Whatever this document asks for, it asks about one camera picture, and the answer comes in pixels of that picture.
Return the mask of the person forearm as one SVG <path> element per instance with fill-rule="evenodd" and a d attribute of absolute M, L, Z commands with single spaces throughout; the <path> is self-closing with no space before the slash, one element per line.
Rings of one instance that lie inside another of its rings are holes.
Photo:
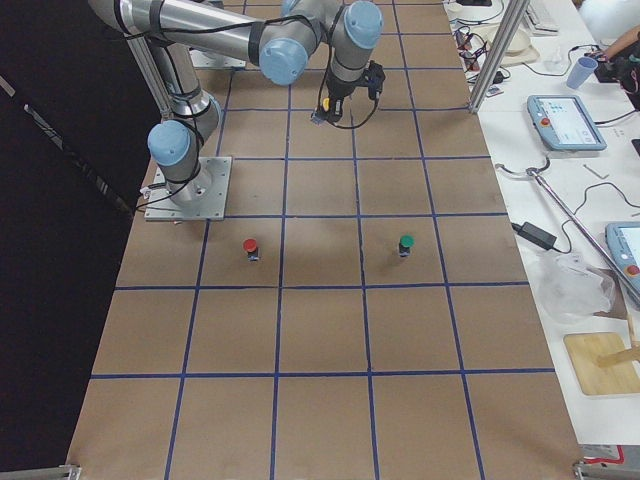
<path fill-rule="evenodd" d="M 603 55 L 606 60 L 611 60 L 616 55 L 628 49 L 639 41 L 639 26 L 635 26 L 622 34 L 618 39 L 606 47 Z"/>

